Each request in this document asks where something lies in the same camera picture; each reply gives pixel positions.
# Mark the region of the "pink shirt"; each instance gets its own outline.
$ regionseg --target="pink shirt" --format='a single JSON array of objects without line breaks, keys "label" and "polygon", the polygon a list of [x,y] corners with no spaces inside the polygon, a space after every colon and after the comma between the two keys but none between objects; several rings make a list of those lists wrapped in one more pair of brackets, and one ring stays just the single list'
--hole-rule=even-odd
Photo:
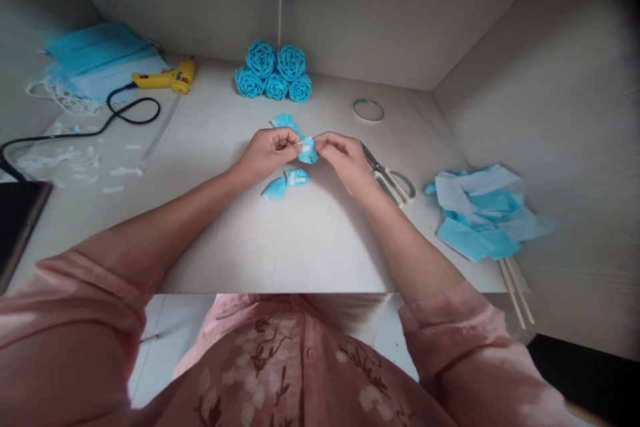
[{"label": "pink shirt", "polygon": [[161,272],[104,231],[0,300],[2,425],[555,426],[563,398],[471,285],[400,311],[416,383],[305,296],[225,296],[141,410],[127,379]]}]

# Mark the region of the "wrist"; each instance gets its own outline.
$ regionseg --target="wrist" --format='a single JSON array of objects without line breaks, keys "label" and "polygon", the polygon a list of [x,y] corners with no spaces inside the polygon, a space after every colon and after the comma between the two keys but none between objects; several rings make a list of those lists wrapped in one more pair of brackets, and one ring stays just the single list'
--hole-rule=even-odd
[{"label": "wrist", "polygon": [[252,175],[237,163],[234,163],[222,174],[222,176],[226,179],[229,185],[240,190],[249,189],[257,183],[257,181],[253,179]]}]

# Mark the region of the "blue paper flower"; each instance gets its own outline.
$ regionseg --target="blue paper flower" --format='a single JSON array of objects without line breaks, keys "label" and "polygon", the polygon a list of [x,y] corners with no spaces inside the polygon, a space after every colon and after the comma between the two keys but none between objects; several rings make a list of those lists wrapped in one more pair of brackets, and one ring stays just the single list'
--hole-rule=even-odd
[{"label": "blue paper flower", "polygon": [[273,72],[265,83],[265,93],[267,97],[274,100],[282,100],[287,96],[289,92],[289,82],[286,81],[282,75],[277,72]]},{"label": "blue paper flower", "polygon": [[294,81],[307,71],[305,54],[293,45],[285,45],[280,49],[277,65],[286,81]]},{"label": "blue paper flower", "polygon": [[258,78],[265,79],[273,72],[275,54],[272,46],[264,40],[256,40],[247,52],[247,66]]},{"label": "blue paper flower", "polygon": [[247,98],[256,98],[265,90],[265,81],[246,65],[235,71],[235,84],[240,95]]},{"label": "blue paper flower", "polygon": [[298,103],[305,103],[311,95],[311,79],[305,73],[300,75],[289,86],[289,97]]}]

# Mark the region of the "yellow glue gun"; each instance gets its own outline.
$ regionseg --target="yellow glue gun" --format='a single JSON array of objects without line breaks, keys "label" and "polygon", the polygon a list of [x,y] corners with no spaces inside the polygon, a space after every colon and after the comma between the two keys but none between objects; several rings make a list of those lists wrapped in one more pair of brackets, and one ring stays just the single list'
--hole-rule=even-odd
[{"label": "yellow glue gun", "polygon": [[193,83],[193,77],[195,76],[195,61],[193,57],[186,60],[182,60],[178,68],[171,71],[163,71],[159,75],[142,75],[140,73],[134,73],[131,75],[131,79],[138,86],[143,89],[157,89],[157,88],[169,88],[175,93],[182,93],[187,95],[189,88]]}]

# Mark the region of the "person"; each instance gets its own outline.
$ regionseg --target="person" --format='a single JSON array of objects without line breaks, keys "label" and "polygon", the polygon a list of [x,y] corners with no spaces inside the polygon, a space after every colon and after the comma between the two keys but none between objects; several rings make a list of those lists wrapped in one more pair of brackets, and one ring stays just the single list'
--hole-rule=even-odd
[{"label": "person", "polygon": [[260,130],[226,172],[38,262],[0,302],[2,425],[572,425],[502,312],[378,186],[359,141],[332,132],[315,138],[318,152],[381,244],[419,383],[308,296],[226,294],[174,381],[131,408],[145,304],[164,273],[238,195],[294,160],[299,141]]}]

